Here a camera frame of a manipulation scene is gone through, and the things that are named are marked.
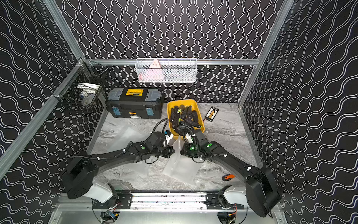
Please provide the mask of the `clear zip-top bag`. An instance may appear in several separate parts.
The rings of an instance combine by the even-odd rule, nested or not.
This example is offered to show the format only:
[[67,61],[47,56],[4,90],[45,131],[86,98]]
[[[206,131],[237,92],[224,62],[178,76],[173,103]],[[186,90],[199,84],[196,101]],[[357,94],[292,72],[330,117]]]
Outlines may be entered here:
[[194,185],[194,177],[197,175],[202,164],[195,163],[191,158],[183,156],[180,151],[183,149],[184,141],[178,138],[173,143],[174,154],[163,169],[163,174],[178,181]]

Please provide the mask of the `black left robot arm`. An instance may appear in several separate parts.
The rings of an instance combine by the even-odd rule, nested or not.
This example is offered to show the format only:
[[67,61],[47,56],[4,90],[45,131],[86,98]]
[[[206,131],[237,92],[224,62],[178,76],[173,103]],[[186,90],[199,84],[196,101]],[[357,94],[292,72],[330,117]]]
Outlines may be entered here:
[[62,184],[69,199],[87,197],[100,203],[116,204],[117,193],[108,184],[101,183],[96,176],[107,170],[152,157],[170,158],[175,152],[169,141],[170,131],[153,132],[141,142],[129,142],[120,150],[105,154],[84,154],[75,156],[62,174]]

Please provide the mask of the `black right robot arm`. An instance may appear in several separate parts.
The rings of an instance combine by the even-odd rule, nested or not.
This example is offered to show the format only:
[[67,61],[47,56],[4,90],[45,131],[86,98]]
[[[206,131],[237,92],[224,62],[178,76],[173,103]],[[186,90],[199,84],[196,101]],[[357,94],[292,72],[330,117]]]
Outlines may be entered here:
[[227,185],[218,193],[219,205],[228,209],[234,204],[246,205],[260,217],[266,217],[282,199],[277,182],[266,167],[256,167],[230,154],[222,145],[208,141],[202,131],[184,131],[184,146],[180,154],[193,161],[210,161],[239,178],[245,184],[245,192]]

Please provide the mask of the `stack of clear zip-top bags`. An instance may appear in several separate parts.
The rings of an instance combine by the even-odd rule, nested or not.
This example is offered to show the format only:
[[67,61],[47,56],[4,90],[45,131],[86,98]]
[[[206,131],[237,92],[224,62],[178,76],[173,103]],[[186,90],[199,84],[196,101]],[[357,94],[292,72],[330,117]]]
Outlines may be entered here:
[[[149,133],[139,130],[135,126],[126,126],[120,129],[119,133],[114,139],[107,143],[105,149],[108,152],[116,151],[125,148],[130,141],[133,143],[144,141],[149,137]],[[129,173],[130,175],[141,175],[147,177],[149,175],[150,165],[144,161],[134,164],[125,164],[111,169],[112,172],[121,171],[122,173]]]

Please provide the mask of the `pile of toy eggplants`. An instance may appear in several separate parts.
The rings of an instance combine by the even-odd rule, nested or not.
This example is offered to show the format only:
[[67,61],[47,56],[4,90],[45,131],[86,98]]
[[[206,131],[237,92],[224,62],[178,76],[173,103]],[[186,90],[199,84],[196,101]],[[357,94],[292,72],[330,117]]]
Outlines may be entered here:
[[199,122],[199,114],[190,106],[174,106],[169,114],[170,127],[177,129],[178,126],[186,126],[189,128],[203,128]]

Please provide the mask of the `small black picture card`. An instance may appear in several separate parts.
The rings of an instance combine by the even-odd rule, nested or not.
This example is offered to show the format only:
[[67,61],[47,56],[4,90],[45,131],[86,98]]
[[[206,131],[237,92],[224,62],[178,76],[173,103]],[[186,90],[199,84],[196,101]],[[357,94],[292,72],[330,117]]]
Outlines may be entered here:
[[219,109],[212,106],[209,109],[209,111],[207,112],[207,114],[205,115],[204,120],[208,120],[208,121],[212,122],[215,119],[218,112],[219,112]]

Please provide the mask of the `yellow plastic bin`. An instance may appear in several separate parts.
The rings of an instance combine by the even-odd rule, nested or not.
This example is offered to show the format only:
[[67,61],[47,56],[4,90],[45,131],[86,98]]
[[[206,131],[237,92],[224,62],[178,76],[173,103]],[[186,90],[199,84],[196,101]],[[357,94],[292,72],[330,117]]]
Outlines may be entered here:
[[180,122],[186,122],[193,129],[200,129],[205,132],[205,125],[201,116],[199,106],[193,99],[171,101],[167,104],[167,118],[169,119],[169,130],[173,138],[183,139],[176,132]]

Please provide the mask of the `black toolbox with blue latches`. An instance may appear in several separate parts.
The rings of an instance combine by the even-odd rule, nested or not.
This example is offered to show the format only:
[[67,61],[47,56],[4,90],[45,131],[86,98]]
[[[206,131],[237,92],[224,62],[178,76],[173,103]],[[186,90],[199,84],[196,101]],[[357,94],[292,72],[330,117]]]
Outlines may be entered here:
[[160,119],[163,103],[160,89],[121,87],[108,93],[106,109],[115,118]]

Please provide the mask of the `pink triangular card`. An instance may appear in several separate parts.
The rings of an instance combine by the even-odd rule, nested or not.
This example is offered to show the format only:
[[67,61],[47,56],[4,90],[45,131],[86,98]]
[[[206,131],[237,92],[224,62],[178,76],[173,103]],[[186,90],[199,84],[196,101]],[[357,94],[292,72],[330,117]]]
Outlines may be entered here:
[[154,59],[143,75],[144,81],[158,81],[163,80],[164,74],[158,59]]

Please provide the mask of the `orange handled screwdriver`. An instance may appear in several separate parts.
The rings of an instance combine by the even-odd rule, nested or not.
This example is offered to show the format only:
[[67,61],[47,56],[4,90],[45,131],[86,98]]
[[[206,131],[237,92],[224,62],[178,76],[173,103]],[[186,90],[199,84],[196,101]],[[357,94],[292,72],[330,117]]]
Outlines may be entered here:
[[234,179],[235,178],[235,176],[233,175],[233,174],[226,174],[226,175],[224,175],[223,177],[222,177],[222,180],[224,181],[224,182],[227,182],[227,181],[230,181],[230,180],[232,180],[232,179]]

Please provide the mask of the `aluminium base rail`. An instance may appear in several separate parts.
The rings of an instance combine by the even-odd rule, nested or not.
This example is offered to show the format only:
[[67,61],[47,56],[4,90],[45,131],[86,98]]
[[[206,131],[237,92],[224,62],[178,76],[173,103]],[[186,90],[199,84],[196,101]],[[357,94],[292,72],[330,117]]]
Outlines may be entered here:
[[114,211],[114,212],[234,212],[245,211],[246,206],[230,208],[219,206],[218,194],[211,192],[135,192],[119,191],[113,207],[93,202],[87,197],[69,199],[63,193],[57,203],[59,211]]

